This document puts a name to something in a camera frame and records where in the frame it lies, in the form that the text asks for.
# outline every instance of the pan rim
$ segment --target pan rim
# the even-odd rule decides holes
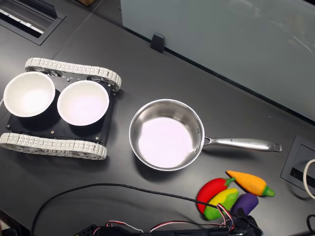
[[[155,165],[152,165],[151,163],[149,163],[148,161],[146,161],[139,153],[138,151],[136,150],[134,144],[133,144],[133,141],[132,141],[132,128],[134,126],[134,123],[136,122],[137,118],[142,114],[142,112],[147,109],[149,106],[151,106],[152,104],[155,104],[155,103],[159,103],[159,102],[173,102],[173,103],[177,103],[183,107],[185,107],[186,109],[188,109],[192,114],[193,116],[195,117],[196,121],[198,122],[199,126],[200,126],[200,134],[201,134],[201,142],[199,144],[199,147],[198,147],[198,150],[197,152],[195,153],[195,155],[193,156],[193,158],[191,158],[188,162],[180,165],[180,166],[177,166],[177,167],[172,167],[172,168],[163,168],[163,167],[158,167],[158,166],[155,166]],[[203,124],[202,124],[202,121],[201,119],[199,118],[198,114],[190,107],[188,106],[187,104],[183,103],[183,102],[180,102],[178,100],[174,100],[174,99],[158,99],[158,100],[155,100],[155,101],[152,101],[152,102],[149,102],[147,104],[145,104],[143,107],[141,107],[137,112],[136,114],[134,115],[134,117],[132,118],[131,120],[131,123],[130,123],[130,127],[129,127],[129,142],[130,142],[130,145],[131,145],[131,148],[132,148],[132,151],[133,153],[138,157],[138,159],[140,161],[142,161],[145,165],[153,168],[153,169],[156,169],[156,170],[159,170],[159,171],[177,171],[177,170],[180,170],[188,165],[190,165],[192,162],[194,162],[197,157],[200,155],[201,151],[202,151],[202,148],[203,148],[203,145],[204,145],[204,137],[205,137],[205,133],[204,133],[204,127],[203,127]]]

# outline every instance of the white wall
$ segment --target white wall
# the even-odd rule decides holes
[[[315,6],[302,0],[121,0],[125,27],[315,120]]]

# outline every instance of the red toy pepper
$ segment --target red toy pepper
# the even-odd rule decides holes
[[[235,178],[215,178],[209,181],[199,190],[197,200],[208,203],[215,195],[227,189],[233,181],[235,181]],[[197,207],[201,214],[203,214],[206,206],[197,204]]]

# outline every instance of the stainless steel saucepan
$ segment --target stainless steel saucepan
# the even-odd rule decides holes
[[[257,139],[205,137],[197,113],[186,104],[161,99],[143,106],[133,117],[129,140],[136,156],[160,171],[175,171],[191,164],[203,146],[223,145],[259,151],[281,151],[280,144]]]

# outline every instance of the toy vegetable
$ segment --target toy vegetable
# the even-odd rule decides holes
[[[215,178],[209,181],[199,190],[197,200],[204,203],[209,202],[215,195],[227,189],[230,183],[234,180],[235,178]],[[203,214],[206,206],[202,204],[197,204],[197,207],[200,213]]]
[[[218,203],[220,203],[227,210],[230,210],[237,199],[238,193],[239,192],[236,188],[226,189],[218,193],[214,198],[212,198],[212,200],[209,201],[209,204],[216,206]],[[221,214],[218,211],[218,209],[210,207],[210,206],[206,207],[204,211],[204,215],[208,220],[215,220],[221,217]]]
[[[227,171],[227,173],[229,176],[235,177],[236,182],[254,195],[269,197],[275,195],[275,192],[267,186],[266,182],[257,176],[236,171]]]
[[[243,194],[233,205],[231,211],[237,215],[249,215],[249,213],[258,205],[258,198],[251,193]]]

